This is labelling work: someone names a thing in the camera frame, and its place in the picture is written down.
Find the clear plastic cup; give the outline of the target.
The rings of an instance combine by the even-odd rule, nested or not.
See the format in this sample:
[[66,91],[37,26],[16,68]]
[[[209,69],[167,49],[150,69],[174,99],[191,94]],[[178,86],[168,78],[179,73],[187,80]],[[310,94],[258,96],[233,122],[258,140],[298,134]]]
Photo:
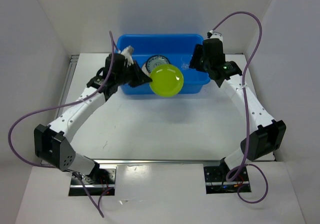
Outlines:
[[191,56],[182,56],[181,57],[181,68],[183,70],[188,70],[190,68]]

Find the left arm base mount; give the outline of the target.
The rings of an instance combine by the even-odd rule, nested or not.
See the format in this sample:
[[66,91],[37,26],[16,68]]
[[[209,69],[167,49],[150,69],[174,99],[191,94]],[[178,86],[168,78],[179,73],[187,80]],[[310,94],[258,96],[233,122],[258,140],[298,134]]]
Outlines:
[[85,185],[87,191],[92,196],[100,196],[104,191],[109,189],[106,195],[113,196],[115,194],[115,183],[116,183],[116,165],[101,165],[102,177],[92,181],[85,175],[80,174],[80,180],[72,175],[70,181],[69,196],[86,196],[86,192],[81,184],[81,181]]

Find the green plastic plate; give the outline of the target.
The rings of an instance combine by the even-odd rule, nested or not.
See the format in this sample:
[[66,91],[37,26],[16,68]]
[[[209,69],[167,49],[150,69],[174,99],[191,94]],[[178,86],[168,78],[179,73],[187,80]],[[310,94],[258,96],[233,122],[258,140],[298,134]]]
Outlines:
[[173,97],[183,88],[184,76],[181,70],[172,64],[155,67],[149,76],[151,90],[161,97]]

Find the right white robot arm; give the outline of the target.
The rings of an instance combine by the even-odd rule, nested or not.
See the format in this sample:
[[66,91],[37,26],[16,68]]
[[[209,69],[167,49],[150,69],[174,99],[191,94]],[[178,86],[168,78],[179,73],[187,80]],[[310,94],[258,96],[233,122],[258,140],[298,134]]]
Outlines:
[[248,164],[279,149],[286,125],[277,121],[262,106],[243,79],[236,62],[226,61],[220,39],[207,39],[197,44],[189,64],[191,69],[208,73],[211,80],[223,90],[246,120],[246,137],[239,149],[221,160],[219,174],[231,180],[237,174],[236,167]]

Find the small teal patterned plate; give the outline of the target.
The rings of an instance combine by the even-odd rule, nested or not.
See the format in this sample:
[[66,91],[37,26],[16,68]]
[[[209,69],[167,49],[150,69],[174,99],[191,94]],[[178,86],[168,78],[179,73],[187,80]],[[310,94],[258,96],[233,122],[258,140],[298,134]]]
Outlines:
[[145,67],[147,71],[151,73],[154,68],[163,64],[170,64],[170,61],[167,57],[163,55],[153,55],[148,58],[148,60],[146,61]]

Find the orange sunburst plate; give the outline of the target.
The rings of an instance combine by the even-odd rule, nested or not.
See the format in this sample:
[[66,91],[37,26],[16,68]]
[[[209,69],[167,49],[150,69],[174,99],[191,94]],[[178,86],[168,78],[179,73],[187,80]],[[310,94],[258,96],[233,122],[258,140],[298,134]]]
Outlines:
[[141,67],[141,70],[143,71],[143,73],[145,73],[148,77],[150,77],[150,72],[149,70],[147,69],[147,63],[145,62],[142,67]]

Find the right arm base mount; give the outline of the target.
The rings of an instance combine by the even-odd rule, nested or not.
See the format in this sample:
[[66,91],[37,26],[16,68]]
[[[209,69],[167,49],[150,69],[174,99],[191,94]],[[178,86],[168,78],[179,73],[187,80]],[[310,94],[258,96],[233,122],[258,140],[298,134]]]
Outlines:
[[247,168],[244,167],[234,181],[226,181],[225,174],[218,166],[204,166],[204,180],[207,194],[251,192]]

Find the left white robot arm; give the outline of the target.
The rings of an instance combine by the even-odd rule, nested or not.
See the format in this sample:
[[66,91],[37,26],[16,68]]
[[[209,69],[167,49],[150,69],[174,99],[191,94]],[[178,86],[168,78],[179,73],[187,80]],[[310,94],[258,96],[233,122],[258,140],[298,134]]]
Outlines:
[[105,66],[89,80],[77,104],[69,107],[60,117],[34,130],[35,154],[40,159],[64,172],[76,172],[90,184],[100,181],[106,171],[93,159],[76,153],[71,146],[73,137],[86,120],[116,93],[120,85],[137,87],[151,82],[133,60],[130,53],[109,54]]

